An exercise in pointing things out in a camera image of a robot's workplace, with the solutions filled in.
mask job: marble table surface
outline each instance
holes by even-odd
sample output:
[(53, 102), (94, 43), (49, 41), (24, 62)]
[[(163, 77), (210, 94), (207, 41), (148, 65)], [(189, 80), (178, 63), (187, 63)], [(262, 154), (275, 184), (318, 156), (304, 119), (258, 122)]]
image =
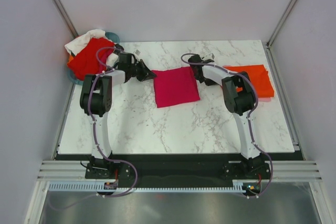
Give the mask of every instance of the marble table surface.
[[(140, 52), (152, 70), (187, 66), (186, 52), (213, 53), (218, 65), (269, 66), (260, 40), (128, 42), (125, 51)], [(115, 154), (239, 153), (240, 141), (233, 115), (224, 105), (220, 86), (199, 84), (198, 102), (158, 109), (153, 80), (136, 78), (113, 88), (108, 117), (109, 141)], [(59, 154), (90, 154), (91, 127), (79, 105), (76, 86), (67, 112)], [(277, 92), (271, 102), (261, 102), (254, 113), (256, 141), (266, 152), (293, 152), (292, 140)]]

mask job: metal floor panel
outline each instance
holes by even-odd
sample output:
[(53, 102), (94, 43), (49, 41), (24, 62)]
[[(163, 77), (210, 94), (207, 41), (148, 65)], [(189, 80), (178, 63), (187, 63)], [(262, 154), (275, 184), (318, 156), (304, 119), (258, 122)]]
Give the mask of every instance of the metal floor panel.
[[(92, 193), (48, 192), (54, 207)], [(259, 199), (221, 193), (134, 193), (120, 198), (92, 197), (64, 211), (45, 206), (47, 224), (321, 223), (308, 183), (275, 183)]]

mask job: purple cable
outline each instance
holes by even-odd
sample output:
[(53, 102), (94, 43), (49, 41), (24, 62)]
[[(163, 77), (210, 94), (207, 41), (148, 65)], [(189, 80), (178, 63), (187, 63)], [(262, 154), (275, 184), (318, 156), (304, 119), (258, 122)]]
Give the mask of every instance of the purple cable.
[[(107, 68), (112, 68), (111, 66), (106, 65), (105, 63), (103, 63), (103, 62), (99, 59), (98, 53), (99, 53), (101, 50), (104, 50), (104, 49), (114, 49), (114, 50), (116, 50), (116, 49), (117, 49), (117, 50), (120, 50), (120, 49), (118, 49), (118, 48), (116, 48), (116, 47), (103, 47), (103, 48), (100, 48), (100, 49), (96, 52), (96, 58), (97, 58), (97, 60), (99, 61), (99, 63), (102, 64), (103, 66), (107, 67)], [(95, 80), (93, 81), (92, 88), (91, 88), (91, 90), (90, 90), (89, 101), (88, 101), (88, 111), (89, 111), (89, 114), (90, 114), (90, 116), (91, 116), (91, 118), (92, 118), (92, 120), (93, 120), (93, 126), (92, 126), (92, 127), (93, 127), (93, 139), (94, 139), (95, 144), (96, 144), (96, 146), (97, 146), (97, 150), (98, 150), (98, 152), (100, 153), (100, 155), (102, 155), (102, 157), (103, 157), (104, 159), (106, 159), (106, 160), (109, 161), (109, 162), (113, 162), (113, 163), (124, 163), (124, 164), (127, 164), (127, 165), (131, 166), (131, 167), (133, 168), (134, 172), (135, 172), (135, 180), (134, 180), (133, 185), (132, 185), (129, 189), (127, 189), (126, 191), (123, 191), (123, 192), (120, 193), (120, 194), (116, 194), (116, 195), (104, 195), (105, 197), (108, 197), (108, 198), (121, 197), (121, 196), (124, 196), (124, 195), (128, 194), (128, 193), (135, 187), (135, 185), (136, 185), (137, 182), (138, 182), (138, 171), (137, 171), (136, 167), (135, 167), (132, 163), (130, 163), (130, 162), (128, 162), (128, 161), (120, 160), (120, 159), (110, 159), (110, 158), (106, 157), (105, 154), (103, 153), (103, 151), (100, 149), (99, 144), (98, 144), (98, 140), (97, 140), (97, 135), (96, 135), (96, 118), (95, 118), (94, 115), (92, 114), (92, 112), (91, 112), (91, 106), (90, 106), (90, 105), (91, 105), (91, 100), (92, 100), (92, 94), (93, 94), (93, 91), (95, 90), (94, 88), (95, 88), (95, 86), (96, 86), (96, 84), (97, 84), (97, 81), (98, 81), (99, 77), (100, 77), (100, 76), (103, 76), (103, 75), (105, 75), (105, 74), (107, 74), (107, 73), (112, 73), (113, 71), (114, 71), (114, 69), (112, 68), (112, 70), (110, 70), (110, 71), (103, 72), (103, 73), (100, 73), (100, 74), (96, 75), (96, 78), (95, 78)]]
[[(111, 66), (108, 66), (108, 65), (106, 65), (105, 63), (103, 63), (103, 62), (99, 59), (99, 57), (98, 57), (98, 53), (99, 53), (101, 50), (104, 50), (104, 49), (114, 49), (114, 50), (119, 50), (119, 51), (121, 51), (121, 49), (116, 48), (116, 47), (102, 47), (102, 48), (100, 48), (100, 49), (96, 52), (96, 58), (97, 58), (98, 62), (99, 62), (101, 65), (105, 66), (106, 68), (112, 68)], [(123, 192), (120, 193), (120, 194), (116, 194), (116, 195), (103, 195), (103, 197), (108, 197), (108, 198), (121, 197), (121, 196), (124, 196), (124, 195), (128, 194), (128, 193), (135, 187), (135, 185), (136, 185), (137, 182), (138, 182), (138, 171), (137, 171), (137, 169), (135, 168), (135, 166), (134, 166), (132, 163), (130, 163), (130, 162), (128, 162), (128, 161), (125, 161), (125, 160), (120, 160), (120, 159), (109, 159), (108, 157), (106, 157), (106, 156), (104, 155), (104, 153), (102, 152), (102, 150), (100, 149), (100, 147), (99, 147), (99, 145), (98, 145), (98, 140), (97, 140), (97, 135), (96, 135), (96, 118), (95, 118), (94, 115), (92, 114), (92, 112), (91, 112), (91, 106), (90, 106), (90, 105), (91, 105), (91, 100), (92, 100), (92, 94), (93, 94), (93, 91), (95, 90), (94, 88), (95, 88), (95, 86), (96, 86), (96, 84), (97, 84), (97, 81), (98, 81), (99, 77), (100, 77), (100, 76), (103, 76), (104, 74), (107, 74), (107, 73), (112, 73), (113, 71), (114, 71), (114, 69), (112, 68), (112, 70), (110, 70), (110, 71), (107, 71), (107, 72), (103, 72), (103, 73), (98, 74), (98, 75), (96, 76), (95, 80), (93, 81), (92, 88), (91, 88), (91, 90), (90, 90), (89, 101), (88, 101), (88, 111), (89, 111), (89, 114), (90, 114), (90, 116), (91, 116), (91, 118), (92, 118), (92, 120), (93, 120), (93, 139), (94, 139), (95, 144), (96, 144), (96, 146), (97, 146), (98, 152), (102, 155), (102, 157), (103, 157), (104, 159), (106, 159), (107, 161), (110, 161), (110, 162), (114, 162), (114, 163), (125, 163), (125, 164), (131, 166), (131, 167), (133, 168), (134, 172), (135, 172), (135, 180), (134, 180), (133, 185), (132, 185), (129, 189), (127, 189), (126, 191), (123, 191)], [(96, 196), (96, 194), (88, 195), (88, 196), (84, 197), (83, 199), (81, 199), (81, 200), (79, 200), (79, 201), (77, 201), (77, 202), (74, 202), (74, 203), (70, 204), (69, 206), (62, 207), (62, 208), (56, 208), (56, 207), (54, 207), (54, 206), (50, 203), (50, 200), (48, 200), (48, 206), (49, 206), (52, 210), (54, 210), (54, 211), (63, 211), (63, 210), (66, 210), (66, 209), (68, 209), (68, 208), (70, 208), (70, 207), (72, 207), (72, 206), (74, 206), (74, 205), (76, 205), (76, 204), (82, 202), (83, 200), (86, 200), (86, 199), (91, 198), (91, 197), (93, 197), (93, 196)]]
[(256, 98), (256, 104), (255, 104), (255, 106), (251, 109), (251, 111), (247, 114), (248, 128), (249, 128), (249, 130), (250, 130), (250, 135), (251, 135), (251, 139), (252, 139), (252, 143), (253, 143), (254, 147), (255, 147), (258, 151), (260, 151), (261, 153), (263, 153), (263, 154), (269, 159), (270, 167), (271, 167), (271, 175), (270, 175), (269, 181), (268, 181), (268, 183), (267, 183), (265, 189), (264, 189), (262, 192), (260, 192), (260, 194), (257, 195), (257, 196), (261, 196), (262, 194), (264, 194), (264, 192), (266, 191), (266, 189), (269, 187), (269, 185), (270, 185), (270, 183), (271, 183), (271, 181), (272, 181), (272, 179), (273, 179), (273, 162), (272, 162), (272, 158), (270, 157), (270, 155), (269, 155), (267, 152), (263, 151), (263, 150), (257, 145), (257, 143), (256, 143), (256, 141), (255, 141), (255, 139), (254, 139), (254, 135), (253, 135), (252, 122), (251, 122), (251, 120), (250, 120), (250, 116), (251, 116), (251, 114), (255, 111), (255, 109), (258, 107), (258, 104), (259, 104), (258, 94), (257, 94), (257, 91), (256, 91), (255, 87), (254, 87), (253, 84), (250, 82), (250, 80), (249, 80), (248, 78), (246, 78), (245, 76), (243, 76), (242, 74), (240, 74), (240, 73), (236, 73), (236, 72), (231, 72), (231, 71), (229, 71), (228, 69), (223, 68), (223, 67), (221, 67), (221, 66), (218, 66), (218, 65), (216, 65), (216, 64), (187, 62), (186, 60), (183, 59), (183, 57), (184, 57), (184, 56), (187, 56), (187, 55), (192, 55), (192, 56), (193, 56), (193, 55), (197, 55), (197, 54), (193, 54), (193, 53), (183, 54), (183, 55), (181, 56), (181, 60), (182, 60), (184, 63), (186, 63), (186, 64), (188, 64), (188, 65), (210, 66), (210, 67), (218, 68), (218, 69), (224, 71), (225, 73), (229, 73), (229, 74), (232, 74), (232, 75), (234, 75), (234, 76), (239, 76), (239, 77), (243, 78), (243, 79), (250, 85), (250, 87), (252, 88), (253, 93), (254, 93), (254, 96), (255, 96), (255, 98)]

